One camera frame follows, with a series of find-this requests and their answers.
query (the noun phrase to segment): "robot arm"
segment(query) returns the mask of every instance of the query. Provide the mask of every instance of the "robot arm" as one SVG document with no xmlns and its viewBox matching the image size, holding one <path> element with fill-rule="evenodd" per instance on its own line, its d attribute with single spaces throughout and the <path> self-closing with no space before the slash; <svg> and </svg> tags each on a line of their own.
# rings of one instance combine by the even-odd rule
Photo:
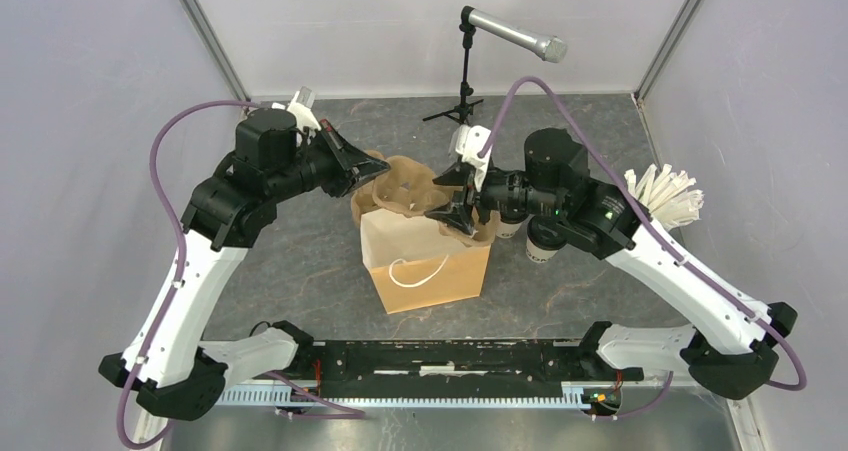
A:
<svg viewBox="0 0 848 451">
<path fill-rule="evenodd" d="M 474 207 L 484 222 L 491 211 L 513 222 L 534 215 L 535 229 L 554 249 L 570 244 L 609 262 L 647 285 L 692 323 L 656 329 L 595 323 L 584 342 L 596 345 L 598 355 L 613 368 L 686 372 L 730 399 L 741 399 L 769 380 L 777 365 L 773 338 L 675 262 L 636 218 L 618 188 L 589 177 L 586 149 L 567 131 L 548 128 L 532 133 L 524 143 L 524 171 L 504 171 L 491 163 L 481 167 L 476 155 L 488 136 L 489 130 L 481 126 L 457 130 L 457 162 L 434 182 L 461 186 L 461 191 L 428 217 L 470 234 Z M 481 171 L 485 179 L 478 185 Z M 766 305 L 746 295 L 677 244 L 659 223 L 652 221 L 651 226 L 684 261 L 723 285 L 783 336 L 789 334 L 797 317 L 794 309 L 785 303 Z"/>
<path fill-rule="evenodd" d="M 227 343 L 200 341 L 224 285 L 277 204 L 321 187 L 341 197 L 389 169 L 345 141 L 309 109 L 301 89 L 288 106 L 253 111 L 236 128 L 235 150 L 198 185 L 182 216 L 187 254 L 183 281 L 133 383 L 137 402 L 151 414 L 192 420 L 205 414 L 235 384 L 291 363 L 298 344 L 271 327 Z M 123 386 L 139 348 L 172 285 L 176 259 L 147 320 L 123 353 L 109 355 L 100 374 Z"/>
</svg>

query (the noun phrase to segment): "microphone grille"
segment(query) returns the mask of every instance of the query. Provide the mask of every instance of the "microphone grille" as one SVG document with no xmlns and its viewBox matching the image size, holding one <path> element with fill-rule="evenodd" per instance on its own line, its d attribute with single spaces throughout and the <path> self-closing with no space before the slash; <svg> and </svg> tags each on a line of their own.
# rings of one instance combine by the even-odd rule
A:
<svg viewBox="0 0 848 451">
<path fill-rule="evenodd" d="M 558 63 L 565 57 L 565 52 L 568 51 L 568 46 L 556 36 L 552 37 L 548 45 L 545 47 L 545 61 Z"/>
</svg>

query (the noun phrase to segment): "white rope handle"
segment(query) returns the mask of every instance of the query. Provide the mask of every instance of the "white rope handle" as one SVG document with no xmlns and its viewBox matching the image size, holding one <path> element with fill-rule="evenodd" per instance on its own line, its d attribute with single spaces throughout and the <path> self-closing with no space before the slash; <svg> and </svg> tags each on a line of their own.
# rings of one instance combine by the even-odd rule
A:
<svg viewBox="0 0 848 451">
<path fill-rule="evenodd" d="M 445 255 L 445 259 L 442 260 L 442 264 L 440 264 L 439 267 L 436 268 L 435 271 L 433 271 L 433 274 L 431 274 L 430 276 L 427 276 L 426 278 L 422 279 L 421 281 L 418 281 L 417 283 L 412 283 L 412 284 L 401 283 L 400 281 L 398 281 L 395 278 L 395 275 L 394 275 L 395 264 L 401 263 L 401 262 L 402 263 L 407 262 L 403 258 L 396 259 L 396 260 L 392 261 L 392 264 L 389 265 L 389 278 L 392 280 L 393 283 L 397 284 L 401 288 L 417 288 L 418 286 L 421 286 L 422 284 L 426 283 L 427 281 L 430 281 L 437 274 L 439 274 L 439 271 L 441 271 L 442 268 L 445 267 L 445 263 L 448 262 L 449 257 L 450 257 L 450 255 L 447 255 L 447 254 Z"/>
</svg>

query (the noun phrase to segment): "tripod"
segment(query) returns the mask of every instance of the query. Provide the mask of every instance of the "tripod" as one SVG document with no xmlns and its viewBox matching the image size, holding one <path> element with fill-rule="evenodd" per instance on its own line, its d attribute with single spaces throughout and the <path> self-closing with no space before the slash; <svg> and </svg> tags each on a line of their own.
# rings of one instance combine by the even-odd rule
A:
<svg viewBox="0 0 848 451">
<path fill-rule="evenodd" d="M 468 9 L 468 12 L 473 10 L 473 8 L 467 6 L 466 9 Z M 463 32 L 462 47 L 465 49 L 465 60 L 462 64 L 462 83 L 459 85 L 459 104 L 447 111 L 427 116 L 422 121 L 430 121 L 444 116 L 458 124 L 468 124 L 468 116 L 474 114 L 474 106 L 483 102 L 482 99 L 468 102 L 468 97 L 474 94 L 474 88 L 468 84 L 468 55 L 471 52 L 471 45 L 474 44 L 474 32 L 477 31 L 477 28 L 468 22 L 468 13 L 465 9 L 462 12 L 462 24 L 459 25 L 459 30 Z"/>
</svg>

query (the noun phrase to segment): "metal corner post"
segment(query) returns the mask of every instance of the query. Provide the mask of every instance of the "metal corner post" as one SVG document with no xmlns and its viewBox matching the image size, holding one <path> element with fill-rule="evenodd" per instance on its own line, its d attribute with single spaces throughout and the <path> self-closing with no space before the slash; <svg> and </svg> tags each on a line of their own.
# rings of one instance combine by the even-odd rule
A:
<svg viewBox="0 0 848 451">
<path fill-rule="evenodd" d="M 694 16 L 698 7 L 701 5 L 701 1 L 702 0 L 686 0 L 683 2 L 683 6 L 677 13 L 674 23 L 672 23 L 671 28 L 668 30 L 668 34 L 666 34 L 662 45 L 660 45 L 660 49 L 657 51 L 656 56 L 654 56 L 654 60 L 651 61 L 651 65 L 648 67 L 645 77 L 642 78 L 642 82 L 639 83 L 639 87 L 633 93 L 633 98 L 637 103 L 644 100 L 650 92 L 651 87 L 653 87 L 657 77 L 663 67 L 665 67 L 669 56 L 671 56 L 671 53 L 680 41 L 680 37 L 689 26 L 692 16 Z"/>
<path fill-rule="evenodd" d="M 233 64 L 227 58 L 227 53 L 224 52 L 221 42 L 218 41 L 218 37 L 215 35 L 212 25 L 209 24 L 203 8 L 200 7 L 200 3 L 197 0 L 180 0 L 180 3 L 182 3 L 194 29 L 197 30 L 197 34 L 200 36 L 201 41 L 203 41 L 203 45 L 209 51 L 209 55 L 212 56 L 215 66 L 221 71 L 233 97 L 242 101 L 248 101 L 250 96 L 236 74 Z"/>
</svg>

